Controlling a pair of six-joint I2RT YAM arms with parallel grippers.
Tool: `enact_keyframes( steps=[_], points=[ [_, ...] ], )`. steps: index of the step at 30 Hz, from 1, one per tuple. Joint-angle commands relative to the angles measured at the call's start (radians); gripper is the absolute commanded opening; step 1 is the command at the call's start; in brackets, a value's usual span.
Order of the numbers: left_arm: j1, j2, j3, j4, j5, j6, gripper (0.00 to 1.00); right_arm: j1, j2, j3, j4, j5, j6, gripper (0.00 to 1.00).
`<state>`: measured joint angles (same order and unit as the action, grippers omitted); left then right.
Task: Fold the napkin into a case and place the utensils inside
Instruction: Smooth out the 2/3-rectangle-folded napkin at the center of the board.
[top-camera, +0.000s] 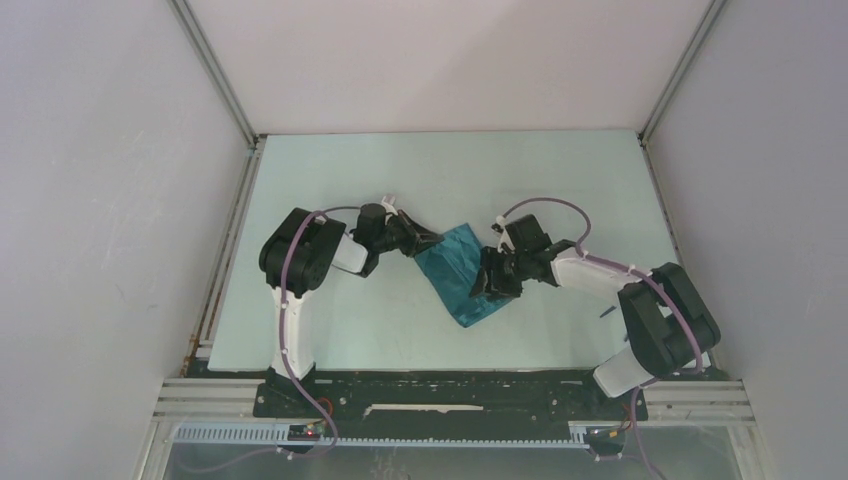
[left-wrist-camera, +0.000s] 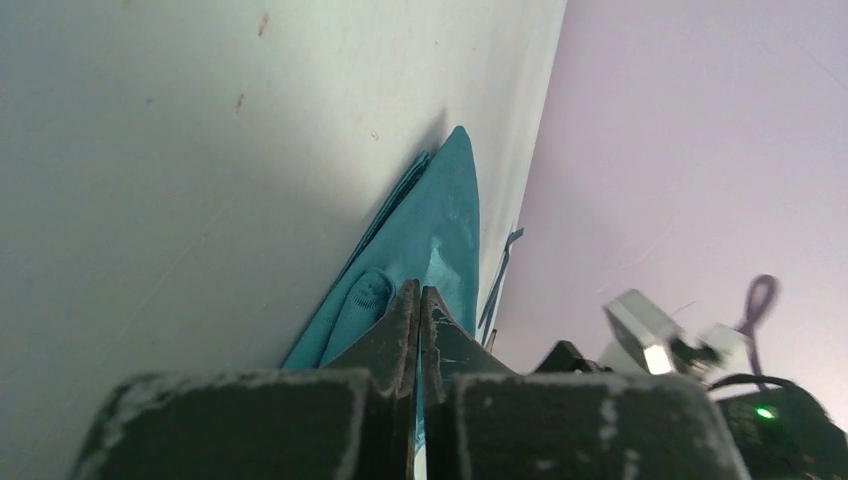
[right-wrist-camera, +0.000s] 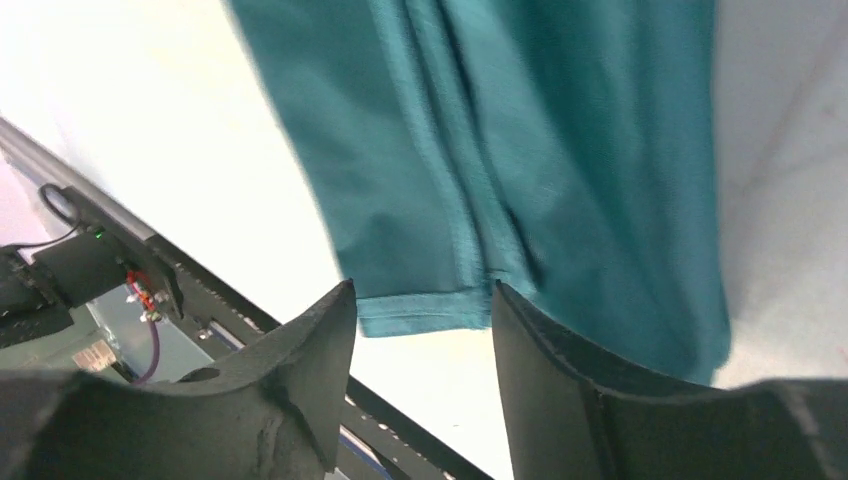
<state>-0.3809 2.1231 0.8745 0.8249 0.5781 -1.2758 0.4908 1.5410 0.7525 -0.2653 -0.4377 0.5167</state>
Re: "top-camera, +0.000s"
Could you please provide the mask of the teal satin napkin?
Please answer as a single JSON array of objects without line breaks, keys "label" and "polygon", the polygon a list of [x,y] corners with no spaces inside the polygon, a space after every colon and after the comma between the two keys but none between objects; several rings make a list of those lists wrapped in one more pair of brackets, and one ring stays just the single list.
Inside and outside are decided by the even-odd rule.
[{"label": "teal satin napkin", "polygon": [[482,243],[468,223],[443,234],[443,240],[414,256],[453,320],[469,328],[510,303],[510,299],[471,296],[480,270]]}]

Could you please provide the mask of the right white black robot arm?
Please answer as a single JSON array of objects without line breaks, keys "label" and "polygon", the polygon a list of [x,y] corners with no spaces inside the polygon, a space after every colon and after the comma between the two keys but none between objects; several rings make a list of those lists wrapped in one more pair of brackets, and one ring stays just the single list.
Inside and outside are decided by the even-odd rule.
[{"label": "right white black robot arm", "polygon": [[700,371],[721,331],[687,272],[667,262],[649,271],[589,254],[570,240],[554,242],[537,218],[525,215],[492,227],[499,240],[481,251],[473,296],[515,299],[535,280],[578,289],[616,306],[627,345],[591,373],[581,392],[585,411],[606,418],[622,395],[683,370]]}]

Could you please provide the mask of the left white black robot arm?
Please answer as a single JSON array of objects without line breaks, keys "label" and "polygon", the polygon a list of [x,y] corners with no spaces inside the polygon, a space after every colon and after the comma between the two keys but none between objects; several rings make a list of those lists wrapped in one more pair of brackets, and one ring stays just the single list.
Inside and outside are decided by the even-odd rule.
[{"label": "left white black robot arm", "polygon": [[291,210],[258,258],[277,317],[278,346],[271,368],[289,379],[277,395],[283,409],[299,417],[315,406],[315,388],[301,380],[315,366],[305,308],[330,270],[366,278],[387,252],[413,258],[443,241],[442,234],[414,221],[390,197],[358,207]]}]

